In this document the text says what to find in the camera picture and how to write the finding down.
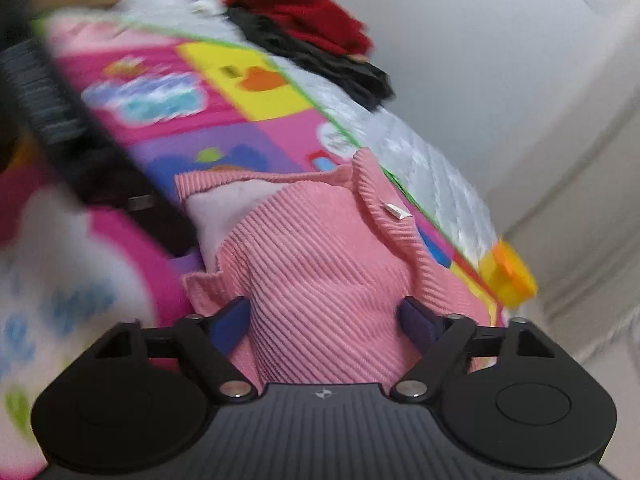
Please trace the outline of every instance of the black garment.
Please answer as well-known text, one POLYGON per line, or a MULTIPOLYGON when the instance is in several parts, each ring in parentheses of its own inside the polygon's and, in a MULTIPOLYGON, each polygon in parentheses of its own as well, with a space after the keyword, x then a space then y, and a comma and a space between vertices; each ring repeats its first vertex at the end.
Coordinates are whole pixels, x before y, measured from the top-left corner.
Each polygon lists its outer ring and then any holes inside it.
POLYGON ((300 68, 337 84, 369 111, 394 95, 386 73, 370 63, 334 56, 306 41, 292 38, 271 18, 252 14, 242 7, 231 7, 227 15, 247 40, 276 56, 288 57, 300 68))

